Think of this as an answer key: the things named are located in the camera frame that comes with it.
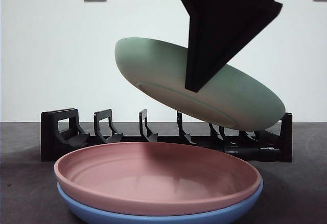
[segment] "black dish rack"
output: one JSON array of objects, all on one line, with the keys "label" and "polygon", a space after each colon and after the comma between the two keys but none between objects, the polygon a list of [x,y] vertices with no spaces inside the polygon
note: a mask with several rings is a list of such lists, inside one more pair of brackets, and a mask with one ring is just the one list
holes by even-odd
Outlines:
[{"label": "black dish rack", "polygon": [[[179,135],[162,136],[153,133],[149,128],[147,110],[139,113],[139,136],[129,136],[119,132],[113,125],[112,110],[94,113],[95,135],[85,133],[78,119],[75,108],[42,112],[41,114],[41,161],[55,161],[61,156],[74,150],[92,145],[127,142],[169,142],[192,146],[200,146],[225,152],[243,160],[257,160],[262,162],[292,162],[292,114],[285,113],[281,118],[280,134],[273,134],[266,130],[255,131],[250,136],[245,131],[238,131],[238,136],[226,136],[224,127],[217,131],[209,123],[209,136],[192,136],[183,129],[182,113],[177,111],[177,126]],[[108,118],[111,135],[102,135],[100,121]],[[69,127],[59,130],[58,121],[69,119]]]}]

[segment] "white wall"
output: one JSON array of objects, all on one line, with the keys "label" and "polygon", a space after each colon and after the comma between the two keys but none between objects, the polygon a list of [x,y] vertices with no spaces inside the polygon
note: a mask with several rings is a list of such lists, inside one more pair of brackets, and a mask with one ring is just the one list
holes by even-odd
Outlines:
[{"label": "white wall", "polygon": [[[295,122],[327,121],[327,3],[277,0],[280,16],[230,64],[273,90]],[[75,107],[81,121],[112,108],[115,121],[175,121],[175,111],[130,85],[115,43],[148,37],[187,46],[180,0],[1,0],[1,120],[40,121]],[[185,117],[185,121],[196,121]]]}]

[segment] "gray table surface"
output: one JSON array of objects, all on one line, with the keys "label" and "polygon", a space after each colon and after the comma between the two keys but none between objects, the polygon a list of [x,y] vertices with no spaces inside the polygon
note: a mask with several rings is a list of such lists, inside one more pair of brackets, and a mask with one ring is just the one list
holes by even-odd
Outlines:
[{"label": "gray table surface", "polygon": [[[92,123],[81,123],[93,134]],[[115,123],[137,135],[136,123]],[[177,133],[173,123],[151,123],[161,135]],[[185,123],[193,135],[207,135],[205,123]],[[278,132],[279,124],[270,128]],[[327,223],[327,123],[293,125],[292,163],[251,161],[264,179],[256,205],[235,223]],[[56,189],[54,162],[40,161],[40,123],[1,123],[1,223],[84,223]]]}]

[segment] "blue plate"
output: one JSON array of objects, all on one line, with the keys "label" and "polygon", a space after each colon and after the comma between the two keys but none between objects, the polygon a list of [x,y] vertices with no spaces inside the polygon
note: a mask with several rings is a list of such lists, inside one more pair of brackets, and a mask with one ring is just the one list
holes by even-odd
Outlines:
[{"label": "blue plate", "polygon": [[64,193],[59,183],[57,186],[70,210],[89,224],[227,224],[251,209],[261,194],[263,181],[253,195],[235,205],[210,212],[176,216],[126,215],[95,209],[73,200]]}]

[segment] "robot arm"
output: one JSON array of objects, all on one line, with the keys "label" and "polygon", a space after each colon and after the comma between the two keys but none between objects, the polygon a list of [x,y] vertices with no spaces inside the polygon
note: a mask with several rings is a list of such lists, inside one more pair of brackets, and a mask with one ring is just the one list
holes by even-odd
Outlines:
[{"label": "robot arm", "polygon": [[182,0],[190,15],[185,88],[198,92],[280,13],[274,0]]}]

